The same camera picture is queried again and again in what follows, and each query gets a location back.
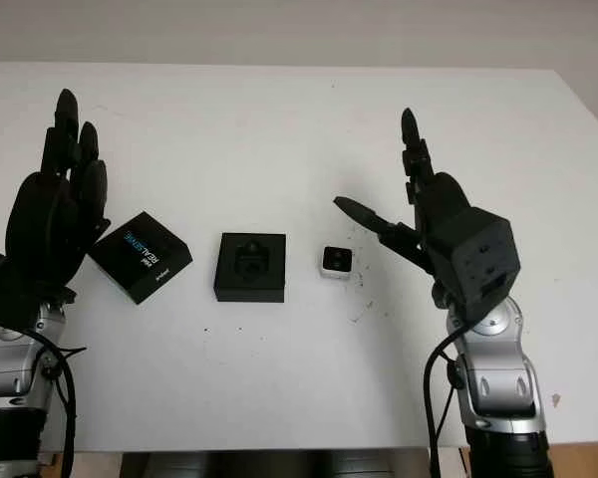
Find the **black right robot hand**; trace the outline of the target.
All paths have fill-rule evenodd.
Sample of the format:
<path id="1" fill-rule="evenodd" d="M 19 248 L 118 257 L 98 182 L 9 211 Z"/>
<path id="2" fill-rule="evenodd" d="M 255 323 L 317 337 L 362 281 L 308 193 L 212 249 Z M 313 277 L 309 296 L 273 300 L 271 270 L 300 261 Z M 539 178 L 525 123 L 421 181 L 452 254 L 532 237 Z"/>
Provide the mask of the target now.
<path id="1" fill-rule="evenodd" d="M 442 294 L 438 306 L 465 301 L 460 277 L 451 263 L 451 252 L 443 252 L 433 234 L 443 224 L 469 208 L 457 181 L 447 173 L 434 172 L 426 140 L 420 136 L 413 111 L 406 108 L 401 117 L 402 162 L 408 178 L 408 202 L 415 208 L 415 226 L 391 223 L 358 201 L 337 196 L 334 203 L 348 217 L 374 232 L 379 242 L 430 274 Z"/>

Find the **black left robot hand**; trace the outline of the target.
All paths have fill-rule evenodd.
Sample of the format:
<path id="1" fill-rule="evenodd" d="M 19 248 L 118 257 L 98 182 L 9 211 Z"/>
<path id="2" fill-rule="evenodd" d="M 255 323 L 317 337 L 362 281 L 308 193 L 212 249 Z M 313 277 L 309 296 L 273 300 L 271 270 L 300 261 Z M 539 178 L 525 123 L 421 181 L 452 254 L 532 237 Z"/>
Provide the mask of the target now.
<path id="1" fill-rule="evenodd" d="M 79 122 L 78 102 L 61 90 L 40 168 L 21 184 L 5 238 L 23 285 L 45 302 L 72 302 L 67 284 L 111 225 L 108 175 L 95 126 Z"/>

